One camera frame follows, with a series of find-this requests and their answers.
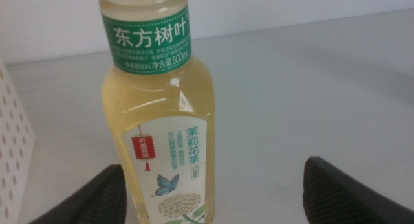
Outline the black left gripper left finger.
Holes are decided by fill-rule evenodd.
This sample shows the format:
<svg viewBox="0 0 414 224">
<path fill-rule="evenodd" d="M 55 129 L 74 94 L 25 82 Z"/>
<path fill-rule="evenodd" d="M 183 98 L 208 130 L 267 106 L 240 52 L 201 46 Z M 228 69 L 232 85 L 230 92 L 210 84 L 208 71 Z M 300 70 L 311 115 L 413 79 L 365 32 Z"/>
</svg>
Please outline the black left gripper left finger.
<svg viewBox="0 0 414 224">
<path fill-rule="evenodd" d="M 113 164 L 31 224 L 124 224 L 126 214 L 123 169 Z"/>
</svg>

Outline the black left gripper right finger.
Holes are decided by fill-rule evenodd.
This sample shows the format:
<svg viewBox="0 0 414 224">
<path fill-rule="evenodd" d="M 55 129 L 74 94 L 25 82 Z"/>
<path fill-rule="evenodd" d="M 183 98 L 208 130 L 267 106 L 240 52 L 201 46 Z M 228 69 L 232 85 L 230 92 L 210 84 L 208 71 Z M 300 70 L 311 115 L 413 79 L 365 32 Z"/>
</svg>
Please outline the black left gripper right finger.
<svg viewBox="0 0 414 224">
<path fill-rule="evenodd" d="M 317 224 L 413 224 L 413 211 L 375 192 L 321 157 L 303 174 L 303 208 Z"/>
</svg>

